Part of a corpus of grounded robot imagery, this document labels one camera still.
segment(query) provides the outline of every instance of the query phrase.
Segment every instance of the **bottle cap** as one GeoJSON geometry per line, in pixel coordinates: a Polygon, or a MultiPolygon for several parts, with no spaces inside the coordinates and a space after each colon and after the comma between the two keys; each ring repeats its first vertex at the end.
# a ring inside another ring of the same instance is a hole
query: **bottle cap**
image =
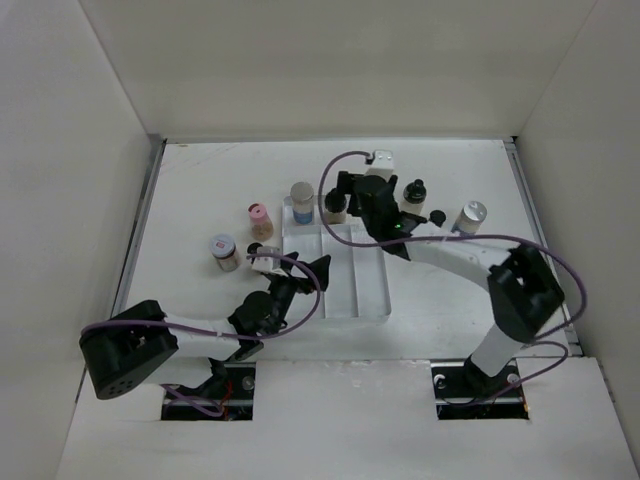
{"type": "Polygon", "coordinates": [[[216,258],[228,257],[233,253],[235,248],[236,242],[234,242],[231,235],[227,235],[226,233],[216,235],[209,242],[209,250],[211,250],[211,255],[216,258]]]}
{"type": "Polygon", "coordinates": [[[340,213],[347,208],[347,197],[334,188],[324,197],[324,207],[331,213],[340,213]]]}
{"type": "Polygon", "coordinates": [[[467,219],[474,223],[482,223],[487,218],[487,207],[482,202],[471,201],[462,208],[462,211],[467,219]]]}
{"type": "Polygon", "coordinates": [[[437,227],[442,227],[447,220],[447,215],[442,210],[434,210],[429,214],[429,221],[435,223],[437,227]]]}
{"type": "Polygon", "coordinates": [[[251,223],[261,224],[269,220],[269,215],[267,215],[267,207],[265,207],[262,203],[254,203],[249,207],[249,218],[251,219],[251,223]]]}
{"type": "Polygon", "coordinates": [[[251,245],[249,245],[247,247],[247,253],[249,255],[253,255],[255,253],[258,253],[258,248],[260,248],[262,246],[262,244],[260,242],[253,242],[251,245]]]}
{"type": "Polygon", "coordinates": [[[427,198],[427,189],[424,182],[418,178],[405,187],[403,195],[407,202],[415,205],[424,202],[427,198]]]}
{"type": "Polygon", "coordinates": [[[313,187],[308,182],[294,183],[291,187],[291,198],[294,202],[302,203],[311,200],[313,197],[313,187]]]}

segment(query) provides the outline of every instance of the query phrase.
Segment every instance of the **wire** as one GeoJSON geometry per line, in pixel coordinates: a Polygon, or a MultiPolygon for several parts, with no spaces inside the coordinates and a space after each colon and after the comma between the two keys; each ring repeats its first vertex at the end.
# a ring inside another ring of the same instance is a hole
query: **wire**
{"type": "Polygon", "coordinates": [[[186,395],[182,395],[180,392],[178,392],[176,389],[172,388],[170,385],[167,385],[166,383],[162,384],[160,386],[162,388],[164,388],[168,394],[173,395],[174,397],[176,397],[173,400],[171,400],[167,405],[165,405],[165,407],[164,407],[165,409],[169,408],[175,402],[182,401],[182,402],[185,402],[190,407],[195,408],[200,413],[202,413],[203,415],[206,415],[208,417],[220,418],[222,415],[224,415],[224,411],[223,411],[222,407],[215,400],[209,400],[207,398],[201,398],[201,397],[187,397],[186,395]],[[216,409],[216,411],[204,408],[202,405],[198,404],[196,402],[196,400],[207,401],[207,402],[211,403],[211,406],[214,407],[216,409]]]}
{"type": "Polygon", "coordinates": [[[293,258],[287,257],[285,255],[280,255],[279,253],[255,253],[253,255],[247,255],[247,259],[258,258],[258,257],[271,257],[277,258],[281,261],[288,262],[292,264],[294,267],[298,267],[312,282],[316,289],[316,301],[302,320],[300,320],[295,325],[292,325],[289,328],[285,328],[278,333],[271,333],[268,335],[238,335],[235,333],[223,333],[223,332],[214,332],[211,330],[203,330],[201,328],[190,327],[187,325],[181,325],[179,323],[172,322],[157,322],[153,320],[107,320],[106,322],[97,322],[92,323],[91,325],[87,325],[82,329],[81,335],[85,335],[87,332],[91,330],[95,330],[98,328],[115,328],[115,327],[155,327],[155,328],[173,328],[175,330],[183,330],[185,332],[196,333],[198,335],[206,335],[210,337],[223,337],[223,338],[234,338],[237,340],[269,340],[272,338],[278,338],[288,333],[297,330],[302,325],[307,323],[309,319],[313,316],[313,314],[318,309],[320,305],[320,300],[322,297],[322,288],[320,286],[320,281],[318,277],[311,271],[309,267],[298,260],[294,260],[293,258]]]}
{"type": "Polygon", "coordinates": [[[225,403],[227,403],[230,399],[231,399],[231,394],[233,393],[233,384],[231,383],[231,380],[229,380],[227,382],[227,393],[224,397],[222,397],[222,400],[220,400],[220,406],[224,407],[224,419],[227,420],[229,418],[229,406],[225,405],[225,403]]]}
{"type": "Polygon", "coordinates": [[[562,351],[563,351],[562,357],[560,357],[558,360],[556,360],[551,365],[549,365],[547,367],[544,367],[544,368],[541,368],[540,370],[538,370],[537,372],[532,373],[531,375],[527,375],[526,377],[522,377],[517,382],[510,383],[508,386],[504,387],[501,390],[498,390],[496,393],[494,393],[493,395],[490,395],[490,396],[488,396],[486,398],[482,398],[482,399],[474,398],[473,400],[470,400],[470,401],[464,402],[464,403],[453,403],[453,402],[447,401],[444,398],[442,400],[444,400],[444,402],[449,406],[459,407],[459,408],[474,407],[476,405],[486,405],[487,402],[490,402],[491,400],[495,401],[498,397],[501,397],[505,393],[507,393],[507,392],[509,392],[511,390],[515,390],[516,388],[521,387],[524,382],[528,382],[529,380],[532,380],[532,379],[534,379],[536,377],[539,377],[540,375],[544,375],[545,373],[553,370],[554,368],[556,368],[556,367],[560,366],[562,363],[564,363],[564,361],[567,358],[569,358],[569,349],[567,347],[565,347],[564,345],[562,345],[561,343],[553,342],[551,340],[543,340],[541,342],[532,343],[531,345],[527,345],[525,348],[523,348],[523,350],[525,350],[527,348],[531,348],[531,347],[537,347],[538,345],[552,345],[554,347],[561,348],[562,351]]]}
{"type": "Polygon", "coordinates": [[[543,338],[546,338],[549,335],[552,335],[555,332],[557,332],[559,330],[562,330],[563,328],[566,328],[569,325],[572,325],[580,317],[582,317],[582,315],[584,314],[585,310],[587,309],[588,295],[587,295],[587,288],[584,285],[584,282],[582,281],[582,279],[580,278],[580,275],[578,275],[578,272],[576,272],[576,270],[571,265],[569,265],[562,257],[560,257],[559,255],[553,253],[547,247],[545,247],[543,245],[540,245],[540,244],[538,244],[536,242],[532,242],[531,240],[527,240],[526,238],[516,237],[516,236],[513,236],[513,235],[501,235],[501,234],[474,235],[473,237],[457,237],[457,236],[454,236],[454,235],[452,235],[452,236],[430,235],[430,236],[422,236],[422,237],[398,238],[398,239],[394,239],[394,240],[386,240],[384,242],[375,242],[375,243],[357,243],[357,242],[352,242],[350,240],[345,240],[344,238],[340,237],[331,228],[331,226],[327,222],[327,219],[326,219],[326,217],[324,215],[324,208],[323,208],[323,205],[322,205],[322,191],[324,189],[324,183],[325,183],[325,181],[327,179],[327,175],[329,174],[329,170],[331,170],[331,167],[333,167],[336,163],[338,163],[343,158],[350,157],[350,156],[353,156],[353,155],[362,155],[364,157],[369,157],[370,156],[370,154],[368,152],[364,152],[364,151],[360,151],[360,150],[354,150],[354,151],[350,151],[350,152],[345,152],[345,153],[342,153],[342,154],[338,155],[333,160],[331,160],[327,164],[327,166],[325,167],[324,171],[322,172],[322,176],[320,177],[320,186],[318,187],[318,212],[320,214],[320,220],[322,221],[322,225],[324,226],[324,228],[327,229],[327,232],[329,233],[329,235],[331,235],[336,241],[338,241],[339,243],[342,243],[343,245],[347,245],[347,246],[350,246],[350,247],[358,247],[358,248],[387,247],[387,246],[390,246],[390,245],[398,245],[398,244],[401,244],[401,243],[423,242],[423,241],[441,241],[441,240],[446,240],[447,242],[462,242],[462,241],[477,241],[477,240],[507,240],[507,241],[511,241],[511,242],[521,243],[523,245],[527,245],[527,246],[530,246],[530,247],[533,247],[533,248],[537,249],[538,251],[544,253],[545,255],[548,255],[553,260],[555,260],[558,264],[560,264],[562,266],[562,268],[564,268],[565,271],[569,275],[571,275],[571,277],[573,278],[574,282],[576,283],[576,286],[578,287],[578,290],[580,291],[580,306],[578,307],[578,310],[576,311],[576,313],[571,318],[569,318],[566,321],[562,322],[560,325],[552,327],[549,330],[547,330],[546,332],[537,335],[534,338],[534,340],[536,340],[536,341],[542,340],[543,338]]]}

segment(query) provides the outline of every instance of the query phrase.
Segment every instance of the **small bottle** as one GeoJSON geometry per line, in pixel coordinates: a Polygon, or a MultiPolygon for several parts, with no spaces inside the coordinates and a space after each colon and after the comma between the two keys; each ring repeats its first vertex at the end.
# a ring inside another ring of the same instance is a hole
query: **small bottle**
{"type": "Polygon", "coordinates": [[[273,236],[273,223],[262,203],[254,203],[249,207],[251,235],[259,242],[266,242],[273,236]]]}
{"type": "Polygon", "coordinates": [[[344,223],[347,220],[347,197],[334,188],[324,197],[324,209],[327,223],[344,223]]]}
{"type": "Polygon", "coordinates": [[[405,187],[402,197],[400,210],[420,215],[424,200],[427,198],[427,189],[424,187],[424,182],[419,178],[411,182],[405,187]]]}
{"type": "Polygon", "coordinates": [[[307,182],[294,183],[291,187],[293,219],[300,225],[313,221],[313,187],[307,182]]]}
{"type": "Polygon", "coordinates": [[[451,231],[460,233],[462,237],[470,237],[476,234],[484,219],[487,218],[487,207],[480,202],[467,203],[456,219],[451,231]]]}
{"type": "Polygon", "coordinates": [[[209,242],[209,250],[223,272],[232,272],[240,266],[236,242],[231,235],[221,233],[213,237],[209,242]]]}

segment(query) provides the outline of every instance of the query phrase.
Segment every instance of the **blue label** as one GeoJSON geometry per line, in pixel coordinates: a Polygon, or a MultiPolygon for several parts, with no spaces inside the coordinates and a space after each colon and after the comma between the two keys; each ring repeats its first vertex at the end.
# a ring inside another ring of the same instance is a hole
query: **blue label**
{"type": "Polygon", "coordinates": [[[313,220],[313,212],[298,213],[294,210],[293,219],[296,221],[296,223],[306,225],[308,223],[311,223],[311,221],[313,220]]]}

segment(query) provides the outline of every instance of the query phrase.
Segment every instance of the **black cap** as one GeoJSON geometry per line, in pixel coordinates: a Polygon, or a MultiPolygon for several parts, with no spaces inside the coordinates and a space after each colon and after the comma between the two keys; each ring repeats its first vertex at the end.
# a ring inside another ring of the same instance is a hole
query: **black cap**
{"type": "Polygon", "coordinates": [[[249,255],[255,255],[256,253],[258,253],[258,248],[260,248],[261,246],[262,244],[260,242],[253,242],[251,245],[247,247],[247,253],[249,255]]]}
{"type": "Polygon", "coordinates": [[[424,182],[418,178],[405,187],[403,195],[407,202],[415,205],[424,202],[427,198],[427,189],[424,187],[424,182]]]}
{"type": "Polygon", "coordinates": [[[429,221],[435,223],[437,227],[444,225],[447,215],[442,210],[434,210],[429,214],[429,221]]]}
{"type": "Polygon", "coordinates": [[[324,197],[324,208],[331,213],[340,213],[347,208],[347,197],[334,188],[324,197]]]}

